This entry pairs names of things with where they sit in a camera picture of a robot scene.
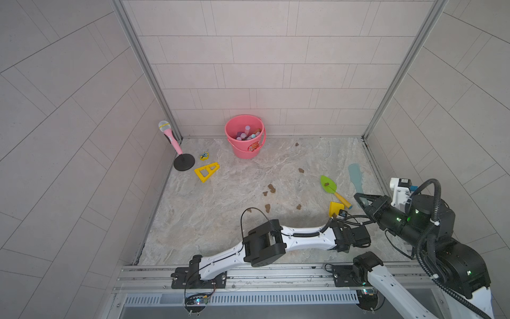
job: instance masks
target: bucket label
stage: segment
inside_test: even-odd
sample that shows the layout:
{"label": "bucket label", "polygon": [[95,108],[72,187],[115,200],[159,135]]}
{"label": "bucket label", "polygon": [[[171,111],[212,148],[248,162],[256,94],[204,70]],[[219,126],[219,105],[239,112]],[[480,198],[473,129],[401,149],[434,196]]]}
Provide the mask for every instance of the bucket label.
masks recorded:
{"label": "bucket label", "polygon": [[248,147],[248,151],[253,152],[253,151],[255,151],[258,147],[259,147],[259,142],[257,141],[257,142],[255,142],[255,143],[253,143],[252,145],[250,145],[250,147]]}

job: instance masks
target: floor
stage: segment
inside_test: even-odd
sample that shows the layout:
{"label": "floor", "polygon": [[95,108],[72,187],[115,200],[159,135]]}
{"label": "floor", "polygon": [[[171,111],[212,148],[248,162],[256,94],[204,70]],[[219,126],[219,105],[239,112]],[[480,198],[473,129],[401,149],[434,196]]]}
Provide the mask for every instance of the floor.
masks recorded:
{"label": "floor", "polygon": [[[254,206],[281,225],[312,227],[323,225],[334,195],[326,193],[319,178],[332,178],[337,192],[352,201],[352,214],[363,214],[354,202],[354,185],[348,166],[358,163],[363,174],[363,192],[381,194],[381,190],[357,138],[268,138],[258,156],[251,160],[235,157],[226,139],[185,139],[182,148],[198,158],[208,151],[205,162],[218,162],[220,169],[205,183],[191,169],[173,170],[163,192],[139,265],[187,264],[195,254],[217,254],[241,240],[241,213]],[[275,193],[269,191],[272,184]],[[243,217],[245,232],[265,221],[255,210]],[[383,261],[403,257],[386,240],[377,225],[369,225],[372,245],[369,250]],[[403,242],[392,238],[403,249]],[[277,262],[344,262],[366,252],[351,248],[349,253],[308,249],[287,253]]]}

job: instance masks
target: gray tiled wall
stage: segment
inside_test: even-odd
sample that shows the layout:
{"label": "gray tiled wall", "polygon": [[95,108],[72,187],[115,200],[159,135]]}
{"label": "gray tiled wall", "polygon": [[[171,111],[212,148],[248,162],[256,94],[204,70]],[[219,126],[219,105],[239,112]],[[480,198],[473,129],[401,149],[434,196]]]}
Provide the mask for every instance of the gray tiled wall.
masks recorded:
{"label": "gray tiled wall", "polygon": [[456,237],[487,263],[496,316],[510,316],[509,16],[507,0],[450,0],[368,138],[387,183],[441,182]]}
{"label": "gray tiled wall", "polygon": [[0,317],[92,319],[174,150],[108,0],[0,2]]}

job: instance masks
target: yellow toy block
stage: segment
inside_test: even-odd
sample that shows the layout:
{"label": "yellow toy block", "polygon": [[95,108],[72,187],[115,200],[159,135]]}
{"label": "yellow toy block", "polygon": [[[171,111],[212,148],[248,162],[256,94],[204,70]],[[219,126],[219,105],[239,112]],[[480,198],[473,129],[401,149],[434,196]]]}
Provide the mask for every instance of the yellow toy block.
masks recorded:
{"label": "yellow toy block", "polygon": [[[203,170],[203,169],[205,169],[209,173],[209,174],[207,174],[207,176],[202,175],[201,170]],[[197,174],[198,178],[200,178],[202,183],[205,183],[206,180],[208,180],[209,177],[211,177],[211,175],[214,174],[214,172],[219,170],[219,169],[220,169],[220,164],[218,164],[216,162],[216,163],[207,164],[206,166],[202,166],[202,167],[196,168],[195,169],[195,174]]]}

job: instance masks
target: wall tile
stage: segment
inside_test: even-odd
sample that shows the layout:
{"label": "wall tile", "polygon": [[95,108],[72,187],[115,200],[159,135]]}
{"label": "wall tile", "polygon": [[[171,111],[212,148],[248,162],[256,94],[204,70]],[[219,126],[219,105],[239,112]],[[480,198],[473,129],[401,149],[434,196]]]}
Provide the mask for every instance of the wall tile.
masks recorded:
{"label": "wall tile", "polygon": [[381,37],[371,63],[400,64],[414,37]]}
{"label": "wall tile", "polygon": [[28,276],[44,277],[51,261],[19,254],[9,250],[0,250],[0,271]]}
{"label": "wall tile", "polygon": [[340,135],[343,125],[296,125],[294,135]]}
{"label": "wall tile", "polygon": [[481,31],[447,14],[442,14],[425,42],[425,47],[455,67]]}
{"label": "wall tile", "polygon": [[94,22],[94,24],[114,57],[124,52],[130,46],[114,12],[102,17]]}
{"label": "wall tile", "polygon": [[158,71],[167,89],[218,88],[213,64],[158,64]]}
{"label": "wall tile", "polygon": [[241,114],[249,114],[259,117],[264,125],[278,125],[280,123],[280,110],[271,109],[250,109],[250,110],[230,110],[231,118]]}
{"label": "wall tile", "polygon": [[100,0],[34,0],[34,3],[61,38],[112,12],[110,4]]}
{"label": "wall tile", "polygon": [[422,170],[420,177],[424,181],[436,178],[441,183],[441,198],[456,213],[453,229],[460,242],[471,242],[496,232],[440,157]]}
{"label": "wall tile", "polygon": [[110,168],[112,161],[103,153],[97,146],[94,145],[89,139],[83,143],[82,148],[85,152],[89,153],[96,161],[99,162],[104,168]]}
{"label": "wall tile", "polygon": [[379,41],[378,37],[310,37],[307,63],[370,63]]}
{"label": "wall tile", "polygon": [[89,30],[90,34],[96,41],[97,45],[101,49],[101,52],[104,54],[105,58],[108,62],[111,62],[114,58],[112,52],[108,48],[108,45],[106,44],[105,40],[103,39],[103,36],[97,29],[97,26],[94,23],[89,24],[86,26],[86,28]]}
{"label": "wall tile", "polygon": [[289,17],[287,20],[287,36],[296,35],[297,26],[297,10],[299,9],[299,2],[289,2]]}
{"label": "wall tile", "polygon": [[64,317],[104,236],[79,219],[20,318]]}
{"label": "wall tile", "polygon": [[413,165],[432,150],[430,143],[403,109],[397,112],[388,126]]}
{"label": "wall tile", "polygon": [[264,125],[267,135],[294,135],[294,125]]}
{"label": "wall tile", "polygon": [[508,248],[500,248],[484,253],[482,258],[489,270],[489,276],[491,278],[499,279],[491,283],[492,295],[498,297],[498,305],[504,313],[508,314],[510,313],[510,298],[506,293],[506,287],[508,285],[509,278],[505,271],[508,269],[508,263],[510,262],[510,250]]}
{"label": "wall tile", "polygon": [[199,1],[129,1],[141,35],[207,35]]}
{"label": "wall tile", "polygon": [[105,173],[92,156],[79,150],[4,247],[53,260]]}
{"label": "wall tile", "polygon": [[138,37],[149,63],[168,63],[157,36]]}
{"label": "wall tile", "polygon": [[472,84],[425,48],[411,65],[409,74],[447,111]]}
{"label": "wall tile", "polygon": [[358,36],[370,2],[301,2],[296,35]]}
{"label": "wall tile", "polygon": [[148,223],[152,213],[155,211],[159,200],[159,192],[150,187],[147,197],[143,201],[140,211],[136,215],[131,232],[125,241],[124,248],[120,254],[120,259],[132,262],[136,258],[136,252],[140,248],[147,230]]}
{"label": "wall tile", "polygon": [[400,149],[397,154],[393,156],[390,160],[390,164],[395,172],[395,176],[409,178],[413,185],[421,185],[423,183],[403,149]]}
{"label": "wall tile", "polygon": [[131,144],[124,144],[88,206],[113,220],[141,162],[142,158]]}
{"label": "wall tile", "polygon": [[39,28],[14,0],[2,1],[0,21],[0,29],[3,31],[0,36],[1,71],[49,44]]}
{"label": "wall tile", "polygon": [[415,120],[432,97],[409,74],[395,92],[395,99],[412,120]]}
{"label": "wall tile", "polygon": [[341,88],[347,64],[294,64],[292,88]]}
{"label": "wall tile", "polygon": [[383,152],[383,149],[379,145],[377,138],[374,134],[370,134],[367,140],[368,148],[372,151],[372,154],[375,158],[377,166],[379,167],[380,173],[382,174],[382,178],[387,179],[390,176],[394,175],[393,168],[391,167],[390,162],[386,158],[386,155]]}
{"label": "wall tile", "polygon": [[436,102],[436,100],[430,99],[430,101],[428,101],[427,105],[425,105],[423,110],[421,110],[420,114],[418,114],[418,116],[414,120],[414,123],[417,126],[420,126],[423,123],[423,120],[427,118],[427,116],[434,109],[434,107],[436,107],[437,104],[438,103]]}
{"label": "wall tile", "polygon": [[0,158],[18,145],[46,115],[0,77]]}
{"label": "wall tile", "polygon": [[162,91],[171,110],[195,109],[195,102],[190,89],[163,89]]}
{"label": "wall tile", "polygon": [[110,224],[112,223],[111,220],[109,220],[108,218],[99,214],[98,212],[91,209],[90,207],[85,208],[85,210],[82,213],[81,218],[88,221],[91,224],[98,226],[99,228],[101,228],[103,230],[106,230],[106,231],[108,231],[108,228],[110,227]]}
{"label": "wall tile", "polygon": [[459,72],[464,72],[466,67],[473,61],[476,55],[480,52],[480,50],[485,46],[485,44],[489,41],[492,35],[483,32],[480,36],[475,40],[473,45],[469,48],[469,50],[464,54],[459,63],[455,66],[455,69]]}
{"label": "wall tile", "polygon": [[168,144],[169,141],[163,134],[156,134],[152,140],[133,178],[133,183],[138,186],[142,192],[147,193],[150,182],[152,181],[156,168],[158,168],[158,164]]}
{"label": "wall tile", "polygon": [[412,36],[418,33],[432,2],[382,1],[375,15],[371,36]]}
{"label": "wall tile", "polygon": [[104,276],[112,275],[141,206],[142,202],[133,193],[127,191],[108,233],[90,265],[90,272]]}
{"label": "wall tile", "polygon": [[137,57],[135,56],[135,52],[133,51],[133,48],[128,48],[126,51],[124,51],[124,55],[129,62],[129,65],[131,69],[133,69],[133,72],[135,73],[136,77],[139,78],[143,75],[142,67],[140,66],[140,62],[138,62]]}
{"label": "wall tile", "polygon": [[418,173],[420,173],[424,168],[426,168],[436,157],[439,156],[436,150],[432,149],[428,152],[425,157],[415,165],[415,169]]}
{"label": "wall tile", "polygon": [[362,135],[366,129],[366,125],[344,125],[342,135]]}
{"label": "wall tile", "polygon": [[198,90],[203,109],[249,109],[248,89],[200,89]]}
{"label": "wall tile", "polygon": [[0,162],[0,211],[25,218],[94,129],[72,99],[53,112]]}
{"label": "wall tile", "polygon": [[230,37],[159,37],[168,63],[233,63]]}
{"label": "wall tile", "polygon": [[226,88],[281,88],[284,65],[224,64],[223,75]]}
{"label": "wall tile", "polygon": [[507,138],[510,111],[476,85],[450,111],[451,116],[498,164],[510,171],[510,141]]}
{"label": "wall tile", "polygon": [[380,1],[371,1],[370,6],[368,7],[367,15],[365,16],[365,21],[363,22],[363,27],[361,28],[360,36],[367,36],[370,33],[370,29],[372,28],[372,24],[374,22],[375,15],[379,10]]}
{"label": "wall tile", "polygon": [[221,110],[176,110],[175,113],[182,125],[225,125]]}
{"label": "wall tile", "polygon": [[461,184],[495,164],[476,141],[439,105],[420,130]]}
{"label": "wall tile", "polygon": [[358,64],[350,88],[386,89],[398,64]]}
{"label": "wall tile", "polygon": [[155,96],[145,75],[133,84],[133,91],[140,101],[142,108],[146,111],[149,105],[154,101]]}
{"label": "wall tile", "polygon": [[499,237],[498,234],[493,234],[467,244],[472,249],[476,250],[477,253],[483,254],[496,249],[506,247],[504,241]]}
{"label": "wall tile", "polygon": [[287,35],[289,3],[212,1],[217,35]]}
{"label": "wall tile", "polygon": [[374,110],[351,110],[341,109],[337,118],[337,124],[367,125],[372,119]]}
{"label": "wall tile", "polygon": [[30,100],[41,112],[50,115],[55,111],[55,105],[51,103],[30,81],[21,74],[16,67],[10,67],[2,76],[9,81],[18,91]]}
{"label": "wall tile", "polygon": [[165,113],[154,99],[131,133],[144,150],[149,148],[152,138],[159,132],[158,123],[164,119]]}
{"label": "wall tile", "polygon": [[377,137],[377,141],[386,155],[389,155],[395,145],[398,144],[397,139],[393,136],[393,133],[385,121],[380,120],[377,122],[373,134]]}
{"label": "wall tile", "polygon": [[333,110],[287,110],[287,125],[327,125],[333,114]]}
{"label": "wall tile", "polygon": [[307,109],[311,89],[257,89],[257,107],[261,109]]}
{"label": "wall tile", "polygon": [[232,37],[236,63],[304,63],[308,37]]}
{"label": "wall tile", "polygon": [[510,3],[505,0],[472,0],[459,18],[472,26],[510,42],[509,11]]}
{"label": "wall tile", "polygon": [[16,68],[59,106],[106,63],[88,29],[82,28],[21,61]]}
{"label": "wall tile", "polygon": [[0,247],[11,237],[19,224],[21,224],[19,219],[0,213]]}
{"label": "wall tile", "polygon": [[30,19],[36,24],[36,26],[41,30],[46,39],[50,43],[58,41],[60,37],[57,35],[55,30],[48,23],[46,18],[42,15],[41,11],[32,0],[17,0],[19,5],[25,10],[25,12],[29,15]]}
{"label": "wall tile", "polygon": [[492,37],[463,74],[507,108],[510,107],[510,43]]}
{"label": "wall tile", "polygon": [[40,278],[0,271],[2,317],[18,318],[40,281]]}
{"label": "wall tile", "polygon": [[124,94],[89,139],[113,161],[140,117],[129,95]]}
{"label": "wall tile", "polygon": [[105,291],[103,289],[80,286],[65,318],[93,318],[104,292]]}
{"label": "wall tile", "polygon": [[135,73],[126,57],[121,55],[87,81],[72,97],[99,124],[135,82]]}

